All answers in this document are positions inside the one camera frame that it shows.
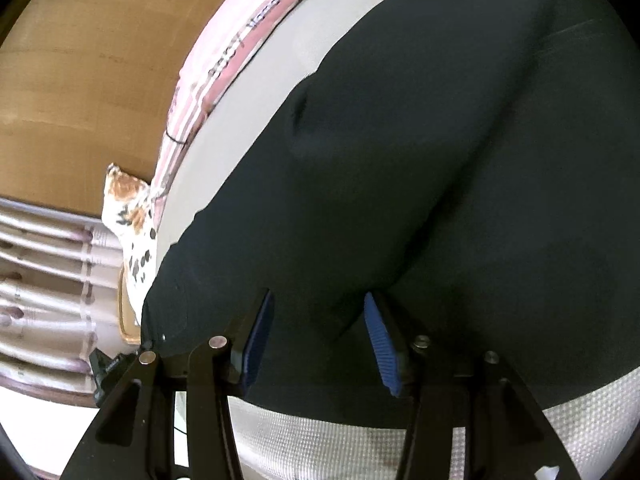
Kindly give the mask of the black pants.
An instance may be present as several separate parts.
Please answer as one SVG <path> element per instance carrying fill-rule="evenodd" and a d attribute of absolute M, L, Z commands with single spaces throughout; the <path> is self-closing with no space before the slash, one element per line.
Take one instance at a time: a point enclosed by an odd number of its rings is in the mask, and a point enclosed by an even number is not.
<path fill-rule="evenodd" d="M 250 402 L 399 428 L 394 341 L 485 341 L 550 408 L 639 365 L 639 49 L 608 0 L 385 0 L 174 247 L 142 336 L 194 349 L 261 289 Z"/>

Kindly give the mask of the wooden bedside chair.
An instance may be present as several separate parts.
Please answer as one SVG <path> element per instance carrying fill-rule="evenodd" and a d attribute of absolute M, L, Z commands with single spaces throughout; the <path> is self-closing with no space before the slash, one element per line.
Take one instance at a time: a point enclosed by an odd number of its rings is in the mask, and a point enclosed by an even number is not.
<path fill-rule="evenodd" d="M 122 340 L 130 346 L 141 344 L 141 328 L 129 302 L 126 289 L 126 266 L 122 266 L 118 274 L 117 285 L 117 317 L 118 330 Z"/>

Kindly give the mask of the pink curtain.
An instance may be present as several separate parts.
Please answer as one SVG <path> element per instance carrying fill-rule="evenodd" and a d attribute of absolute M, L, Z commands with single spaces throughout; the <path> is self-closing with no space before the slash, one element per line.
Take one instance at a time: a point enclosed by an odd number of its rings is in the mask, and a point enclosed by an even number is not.
<path fill-rule="evenodd" d="M 97 218 L 1 202 L 1 383 L 91 408 L 94 350 L 129 351 L 118 328 L 122 248 Z"/>

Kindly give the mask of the grey woven bed mat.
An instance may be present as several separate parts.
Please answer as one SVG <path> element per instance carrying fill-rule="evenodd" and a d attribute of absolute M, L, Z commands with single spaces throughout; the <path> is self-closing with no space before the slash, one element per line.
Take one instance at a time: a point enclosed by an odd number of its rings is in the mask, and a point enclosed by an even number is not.
<path fill-rule="evenodd" d="M 195 138 L 142 337 L 264 298 L 247 463 L 639 474 L 639 0 L 302 0 Z"/>

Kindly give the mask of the wooden headboard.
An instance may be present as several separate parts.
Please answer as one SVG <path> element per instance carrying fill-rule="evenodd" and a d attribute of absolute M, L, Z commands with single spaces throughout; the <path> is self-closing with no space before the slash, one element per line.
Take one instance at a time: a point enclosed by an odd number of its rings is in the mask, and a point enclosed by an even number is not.
<path fill-rule="evenodd" d="M 152 177 L 178 73 L 224 0 L 32 0 L 1 47 L 1 194 L 96 216 Z"/>

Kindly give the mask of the pink striped baby pillow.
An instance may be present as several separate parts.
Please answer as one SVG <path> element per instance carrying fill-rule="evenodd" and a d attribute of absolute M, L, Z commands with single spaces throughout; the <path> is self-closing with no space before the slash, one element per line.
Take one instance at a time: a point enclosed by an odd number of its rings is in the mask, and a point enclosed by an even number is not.
<path fill-rule="evenodd" d="M 167 113 L 149 200 L 164 208 L 166 195 L 194 136 L 252 57 L 302 0 L 264 0 L 243 21 L 226 0 L 186 57 Z"/>

